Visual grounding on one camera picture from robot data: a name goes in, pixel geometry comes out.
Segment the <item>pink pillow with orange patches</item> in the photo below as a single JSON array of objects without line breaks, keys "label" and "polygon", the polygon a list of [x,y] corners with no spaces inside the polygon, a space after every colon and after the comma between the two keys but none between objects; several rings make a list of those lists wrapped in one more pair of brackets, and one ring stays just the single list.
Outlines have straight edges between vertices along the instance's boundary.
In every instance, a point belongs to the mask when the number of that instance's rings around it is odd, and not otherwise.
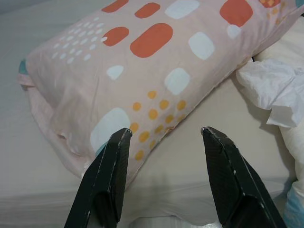
[{"label": "pink pillow with orange patches", "polygon": [[131,182],[169,131],[303,13],[304,0],[115,0],[33,50],[18,80],[78,177],[129,128]]}]

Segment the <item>bed with cream sheet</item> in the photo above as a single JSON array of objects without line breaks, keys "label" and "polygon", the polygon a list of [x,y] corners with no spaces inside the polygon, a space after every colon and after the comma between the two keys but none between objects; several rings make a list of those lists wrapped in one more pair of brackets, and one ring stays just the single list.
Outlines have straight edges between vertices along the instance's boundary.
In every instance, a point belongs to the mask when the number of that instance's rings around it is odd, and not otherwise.
[{"label": "bed with cream sheet", "polygon": [[[55,1],[0,15],[0,228],[65,225],[83,176],[64,166],[34,119],[28,91],[18,80],[19,66],[33,50],[92,13],[77,1]],[[206,126],[232,139],[272,198],[290,190],[295,161],[281,132],[260,126],[267,112],[248,107],[234,76],[233,71],[213,88],[126,181],[117,228],[142,218],[180,218],[198,226],[217,220],[200,133]]]}]

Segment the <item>cream cartoon print quilt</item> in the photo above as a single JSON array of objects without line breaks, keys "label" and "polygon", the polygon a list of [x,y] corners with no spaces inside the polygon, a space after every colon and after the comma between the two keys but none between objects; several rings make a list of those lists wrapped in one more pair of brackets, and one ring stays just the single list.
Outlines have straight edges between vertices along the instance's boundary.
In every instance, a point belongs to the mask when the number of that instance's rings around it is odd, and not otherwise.
[{"label": "cream cartoon print quilt", "polygon": [[[301,17],[275,44],[255,57],[277,59],[304,70],[304,18]],[[295,128],[280,127],[287,149],[295,160],[297,180],[287,195],[284,220],[288,228],[304,228],[304,117]]]}]

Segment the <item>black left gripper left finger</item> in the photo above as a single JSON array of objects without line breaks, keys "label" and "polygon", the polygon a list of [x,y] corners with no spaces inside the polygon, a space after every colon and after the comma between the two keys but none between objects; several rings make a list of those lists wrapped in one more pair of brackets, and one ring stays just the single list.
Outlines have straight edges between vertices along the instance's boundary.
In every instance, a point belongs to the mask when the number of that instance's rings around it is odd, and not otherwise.
[{"label": "black left gripper left finger", "polygon": [[131,137],[128,128],[111,135],[86,170],[64,228],[87,228],[92,211],[101,228],[117,228],[122,214]]}]

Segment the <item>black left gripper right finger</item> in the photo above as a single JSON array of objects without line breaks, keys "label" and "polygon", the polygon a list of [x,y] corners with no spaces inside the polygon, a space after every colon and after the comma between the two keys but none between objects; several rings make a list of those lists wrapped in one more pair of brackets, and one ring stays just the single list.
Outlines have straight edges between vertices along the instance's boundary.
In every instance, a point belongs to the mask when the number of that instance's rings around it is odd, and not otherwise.
[{"label": "black left gripper right finger", "polygon": [[224,133],[203,127],[207,170],[222,228],[287,228],[264,183]]}]

